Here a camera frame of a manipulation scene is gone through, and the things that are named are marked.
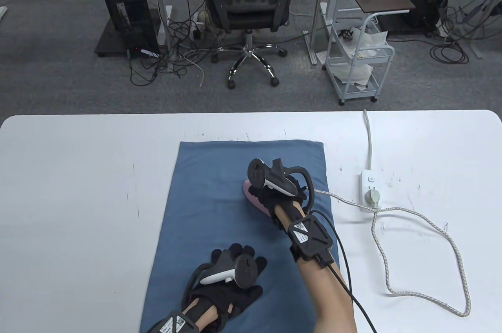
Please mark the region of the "person's left hand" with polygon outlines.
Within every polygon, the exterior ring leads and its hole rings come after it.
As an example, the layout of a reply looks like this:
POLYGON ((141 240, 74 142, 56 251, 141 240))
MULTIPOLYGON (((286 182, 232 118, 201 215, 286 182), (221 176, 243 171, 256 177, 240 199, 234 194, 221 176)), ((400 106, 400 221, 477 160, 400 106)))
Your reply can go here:
POLYGON ((263 288, 256 282, 266 266, 267 259, 257 257, 251 246, 233 243, 213 250, 210 262, 199 265, 188 281, 184 314, 200 332, 220 332, 262 296, 263 288))

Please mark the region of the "person's right hand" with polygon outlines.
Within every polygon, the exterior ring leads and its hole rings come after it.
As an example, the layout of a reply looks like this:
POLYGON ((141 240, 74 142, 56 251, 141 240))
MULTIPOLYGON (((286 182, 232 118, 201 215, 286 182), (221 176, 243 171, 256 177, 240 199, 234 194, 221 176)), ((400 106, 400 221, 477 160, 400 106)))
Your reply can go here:
POLYGON ((302 204, 307 200, 305 187, 301 187, 294 177, 288 176, 287 178, 296 186, 297 194, 293 197, 284 195, 267 186, 255 188, 249 180, 246 180, 243 184, 243 192, 249 202, 270 216, 274 225, 285 232, 287 232, 287 228, 292 222, 306 217, 302 204))

